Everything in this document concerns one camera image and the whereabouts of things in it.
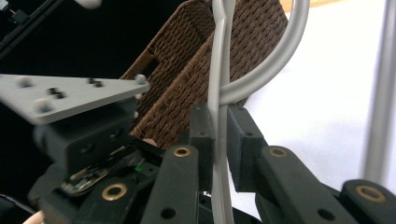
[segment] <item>mounting plate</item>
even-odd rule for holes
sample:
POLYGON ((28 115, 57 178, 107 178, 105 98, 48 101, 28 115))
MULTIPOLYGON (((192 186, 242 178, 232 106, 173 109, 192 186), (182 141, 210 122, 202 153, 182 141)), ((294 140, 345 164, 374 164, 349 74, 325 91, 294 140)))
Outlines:
POLYGON ((0 74, 0 101, 32 124, 65 119, 148 90, 142 75, 123 80, 0 74))

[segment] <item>woven basket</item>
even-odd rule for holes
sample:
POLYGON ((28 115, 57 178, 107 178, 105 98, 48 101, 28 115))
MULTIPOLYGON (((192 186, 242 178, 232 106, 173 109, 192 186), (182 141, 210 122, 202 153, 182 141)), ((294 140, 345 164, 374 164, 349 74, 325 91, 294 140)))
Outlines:
MULTIPOLYGON (((233 17, 231 80, 261 63, 275 48, 288 21, 276 0, 239 0, 233 17)), ((208 5, 179 6, 121 77, 148 77, 150 90, 138 102, 132 134, 168 148, 189 128, 189 109, 205 102, 215 23, 208 5)))

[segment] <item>gray metal plate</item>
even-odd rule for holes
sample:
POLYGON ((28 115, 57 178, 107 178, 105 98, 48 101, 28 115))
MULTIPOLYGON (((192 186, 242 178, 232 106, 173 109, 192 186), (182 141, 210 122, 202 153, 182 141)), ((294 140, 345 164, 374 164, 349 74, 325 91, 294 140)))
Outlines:
POLYGON ((81 77, 0 74, 0 101, 30 123, 45 124, 149 90, 149 84, 145 79, 136 81, 97 78, 95 81, 100 81, 103 86, 95 87, 94 84, 88 83, 87 78, 81 77), (50 88, 62 92, 64 98, 58 99, 56 94, 49 94, 50 88))

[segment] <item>white floor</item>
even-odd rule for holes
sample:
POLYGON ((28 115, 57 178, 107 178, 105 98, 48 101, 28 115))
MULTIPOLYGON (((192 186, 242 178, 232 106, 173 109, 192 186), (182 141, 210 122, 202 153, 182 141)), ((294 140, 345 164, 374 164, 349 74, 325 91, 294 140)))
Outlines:
MULTIPOLYGON (((269 145, 293 150, 335 189, 362 177, 383 7, 384 0, 347 0, 312 8, 289 64, 246 104, 269 145)), ((382 184, 396 194, 395 123, 382 184)), ((258 216, 253 195, 232 197, 258 216)))

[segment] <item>black background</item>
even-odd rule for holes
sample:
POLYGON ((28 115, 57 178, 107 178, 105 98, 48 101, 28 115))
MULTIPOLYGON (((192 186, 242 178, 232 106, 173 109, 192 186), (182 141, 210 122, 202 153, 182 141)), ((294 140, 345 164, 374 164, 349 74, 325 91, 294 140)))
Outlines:
MULTIPOLYGON (((31 13, 44 1, 8 2, 31 13)), ((65 0, 0 61, 0 73, 119 78, 181 2, 103 0, 87 10, 65 0)), ((51 162, 35 147, 31 124, 2 104, 0 116, 0 193, 27 203, 51 162)))

